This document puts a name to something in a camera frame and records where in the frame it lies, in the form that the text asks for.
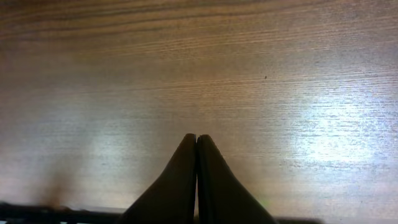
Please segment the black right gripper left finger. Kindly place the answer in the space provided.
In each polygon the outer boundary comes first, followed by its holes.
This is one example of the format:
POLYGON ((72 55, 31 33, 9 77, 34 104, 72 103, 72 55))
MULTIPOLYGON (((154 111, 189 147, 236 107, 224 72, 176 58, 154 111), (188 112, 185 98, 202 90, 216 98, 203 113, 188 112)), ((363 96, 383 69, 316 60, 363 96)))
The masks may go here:
POLYGON ((119 224, 193 222, 197 186, 196 136, 186 134, 155 182, 120 216, 119 224))

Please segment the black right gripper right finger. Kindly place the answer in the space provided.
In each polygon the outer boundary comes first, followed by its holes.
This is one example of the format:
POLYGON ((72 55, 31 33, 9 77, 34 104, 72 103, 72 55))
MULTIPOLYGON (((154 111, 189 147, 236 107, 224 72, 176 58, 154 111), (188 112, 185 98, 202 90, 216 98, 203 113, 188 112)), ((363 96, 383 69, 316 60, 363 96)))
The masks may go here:
POLYGON ((234 176, 209 135, 199 136, 196 150, 201 223, 276 223, 272 215, 234 176))

